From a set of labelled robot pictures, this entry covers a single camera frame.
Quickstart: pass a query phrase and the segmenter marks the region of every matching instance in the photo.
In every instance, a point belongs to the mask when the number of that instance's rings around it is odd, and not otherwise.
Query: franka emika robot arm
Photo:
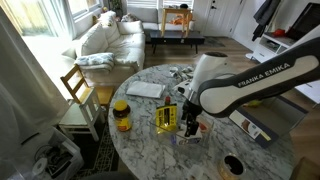
[[[251,100],[276,96],[320,79],[320,37],[239,74],[234,74],[230,65],[222,53],[209,52],[200,58],[182,108],[186,137],[196,133],[195,119],[202,110],[214,117],[227,117]]]

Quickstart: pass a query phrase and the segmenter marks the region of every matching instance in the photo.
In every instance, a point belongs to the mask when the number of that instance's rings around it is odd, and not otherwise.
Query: rug
[[[205,36],[204,38],[204,45],[212,47],[225,47],[225,45],[222,42],[220,42],[216,37]]]
[[[98,119],[95,124],[99,142],[95,142],[91,134],[74,135],[73,142],[81,149],[84,165],[72,179],[77,180],[100,172],[117,171],[119,155],[113,146],[107,121],[106,119],[106,123],[102,124]]]

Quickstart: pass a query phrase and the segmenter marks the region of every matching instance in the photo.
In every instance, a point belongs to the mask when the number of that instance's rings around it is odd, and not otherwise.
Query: door
[[[209,0],[205,36],[229,37],[238,22],[245,0]]]

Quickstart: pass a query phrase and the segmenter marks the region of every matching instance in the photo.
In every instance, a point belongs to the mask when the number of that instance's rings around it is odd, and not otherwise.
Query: couch
[[[145,35],[141,21],[116,22],[115,14],[101,15],[98,23],[76,38],[73,44],[62,53],[63,56],[76,60],[103,52],[114,55],[112,67],[102,64],[80,66],[89,86],[117,87],[143,69]]]
[[[138,7],[127,7],[127,13],[130,13],[142,21],[142,26],[144,33],[146,35],[146,41],[150,41],[150,31],[151,30],[160,30],[162,23],[162,9],[155,8],[138,8]],[[169,23],[175,14],[167,14],[166,30],[171,31],[180,31],[182,30],[182,25],[174,25]],[[190,31],[194,30],[194,21],[189,23]]]

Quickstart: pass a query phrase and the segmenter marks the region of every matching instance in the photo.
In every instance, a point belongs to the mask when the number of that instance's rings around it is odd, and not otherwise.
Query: round marble table
[[[217,162],[222,155],[236,154],[245,164],[242,179],[289,179],[293,164],[293,147],[290,135],[280,138],[269,148],[261,148],[228,118],[213,118],[202,113],[214,123],[208,146],[202,158],[180,156],[172,147],[153,138],[150,122],[154,121],[156,107],[164,104],[164,98],[171,96],[181,112],[185,98],[173,87],[179,82],[169,73],[169,67],[179,70],[187,65],[161,65],[142,70],[127,79],[116,91],[109,108],[109,129],[114,146],[122,161],[139,179],[185,179],[189,169],[198,165],[204,170],[202,179],[222,179],[217,170]],[[144,81],[164,84],[165,90],[159,99],[126,95],[131,82]],[[131,107],[132,129],[120,132],[114,122],[113,105],[124,99]]]

